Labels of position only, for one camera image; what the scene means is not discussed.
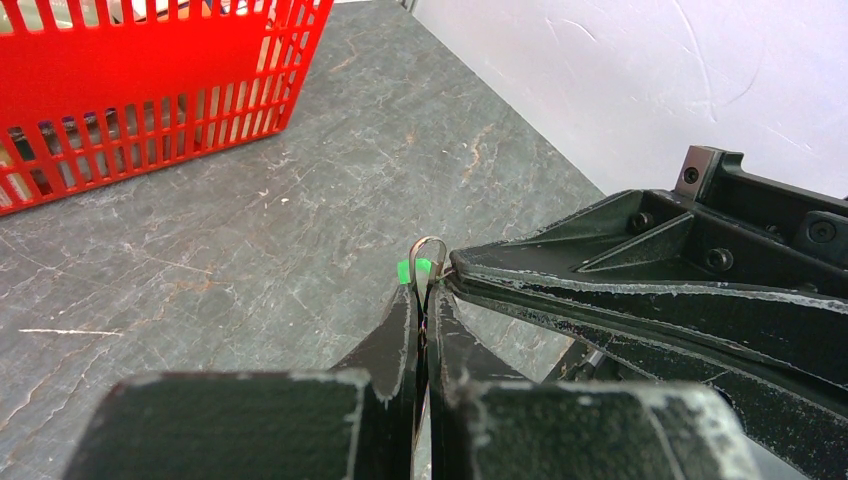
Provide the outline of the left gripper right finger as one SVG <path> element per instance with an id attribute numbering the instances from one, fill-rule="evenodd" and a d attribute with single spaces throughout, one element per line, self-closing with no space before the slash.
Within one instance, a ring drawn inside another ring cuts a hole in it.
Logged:
<path id="1" fill-rule="evenodd" d="M 543 382 L 515 371 L 434 286 L 427 307 L 436 479 L 757 479 L 729 406 L 692 383 Z"/>

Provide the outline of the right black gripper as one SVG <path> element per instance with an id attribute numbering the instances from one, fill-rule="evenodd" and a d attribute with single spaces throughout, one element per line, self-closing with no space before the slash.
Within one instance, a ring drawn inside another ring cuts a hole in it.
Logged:
<path id="1" fill-rule="evenodd" d="M 688 148 L 673 192 L 615 194 L 451 253 L 463 300 L 705 384 L 812 479 L 847 475 L 847 201 Z"/>

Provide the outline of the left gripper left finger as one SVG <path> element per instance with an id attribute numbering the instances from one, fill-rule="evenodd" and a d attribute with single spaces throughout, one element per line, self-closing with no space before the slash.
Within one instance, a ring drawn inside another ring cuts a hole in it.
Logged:
<path id="1" fill-rule="evenodd" d="M 155 372 L 117 383 L 68 479 L 408 479 L 421 405 L 418 302 L 396 288 L 379 325 L 327 370 Z"/>

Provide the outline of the wire keyring with keys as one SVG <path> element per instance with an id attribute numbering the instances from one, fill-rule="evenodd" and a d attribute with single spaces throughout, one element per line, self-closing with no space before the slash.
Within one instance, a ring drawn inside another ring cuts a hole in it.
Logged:
<path id="1" fill-rule="evenodd" d="M 427 297 L 430 287 L 440 280 L 443 276 L 445 264 L 448 256 L 448 248 L 444 240 L 435 235 L 424 236 L 416 240 L 410 247 L 408 259 L 410 266 L 415 267 L 417 258 L 426 258 L 432 262 L 432 268 L 429 275 L 412 273 L 413 280 L 409 284 L 412 292 L 416 296 L 416 301 L 421 310 L 427 303 Z"/>

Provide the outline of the key with green tag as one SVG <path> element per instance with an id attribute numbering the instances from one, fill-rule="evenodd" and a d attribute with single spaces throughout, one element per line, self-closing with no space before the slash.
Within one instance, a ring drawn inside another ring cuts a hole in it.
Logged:
<path id="1" fill-rule="evenodd" d="M 432 268 L 432 262 L 426 258 L 417 258 L 415 260 L 415 267 L 412 268 L 410 266 L 410 260 L 402 260 L 397 263 L 396 273 L 398 278 L 398 283 L 400 285 L 408 285 L 412 283 L 413 275 L 425 274 L 429 275 Z"/>

